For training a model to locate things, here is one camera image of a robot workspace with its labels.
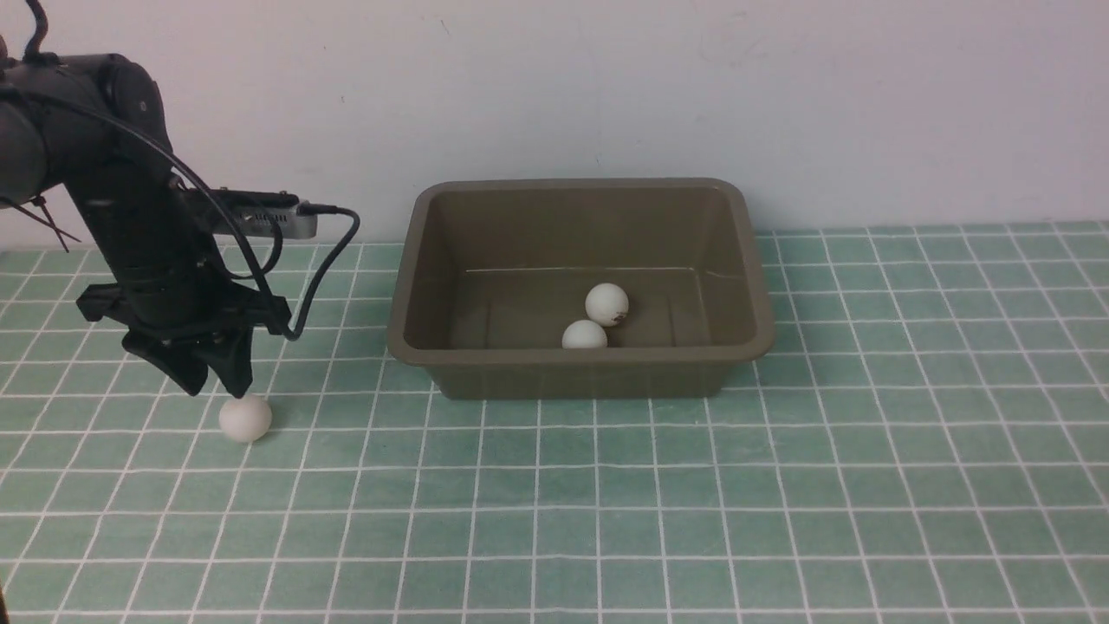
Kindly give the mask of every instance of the robotic arm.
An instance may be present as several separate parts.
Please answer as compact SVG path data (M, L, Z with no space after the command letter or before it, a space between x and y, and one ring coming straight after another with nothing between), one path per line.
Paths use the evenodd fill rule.
M8 59L0 39L0 204L19 206L63 185L116 280L78 297L84 318L125 326L123 349L189 395L201 391L211 369L242 398L253 380L254 328L299 338L316 286L357 231L357 214L287 193L208 188L173 155L146 71L120 54L40 53L44 13L35 0L28 4L41 19L23 60ZM345 214L353 225L309 283L291 329L288 304L269 289L265 272L283 236L315 234L317 214ZM233 280L215 233L235 236L258 289ZM265 268L247 233L276 238Z

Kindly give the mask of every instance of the ball with stain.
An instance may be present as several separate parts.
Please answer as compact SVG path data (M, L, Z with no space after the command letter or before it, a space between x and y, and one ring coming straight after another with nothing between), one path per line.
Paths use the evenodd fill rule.
M220 408L220 429L224 436L242 444L250 444L265 436L272 423L269 403L257 395L228 399Z
M604 328L582 319L570 324L562 333L562 349L600 349L609 346Z
M628 318L628 293L615 284L597 284L586 295L586 316L602 328L612 328Z

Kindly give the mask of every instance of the table surface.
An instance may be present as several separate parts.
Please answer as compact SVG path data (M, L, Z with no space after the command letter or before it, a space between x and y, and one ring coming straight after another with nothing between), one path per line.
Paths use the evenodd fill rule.
M400 246L353 246L250 447L81 319L96 252L0 252L14 621L1109 622L1107 224L759 243L777 345L720 396L487 405L387 356Z

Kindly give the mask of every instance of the plastic tub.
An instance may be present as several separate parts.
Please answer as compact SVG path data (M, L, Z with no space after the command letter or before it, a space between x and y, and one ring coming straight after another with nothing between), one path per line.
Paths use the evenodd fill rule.
M619 284L607 349L561 349ZM449 182L416 202L388 331L451 399L708 397L774 341L740 191L711 178Z

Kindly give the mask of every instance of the white wall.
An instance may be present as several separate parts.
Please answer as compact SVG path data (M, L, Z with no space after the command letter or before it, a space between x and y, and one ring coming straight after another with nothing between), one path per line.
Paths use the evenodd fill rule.
M1109 216L1106 0L44 3L44 49L151 71L212 185L365 239L456 178L720 176L762 227ZM21 50L22 2L0 24ZM0 212L0 246L32 225Z

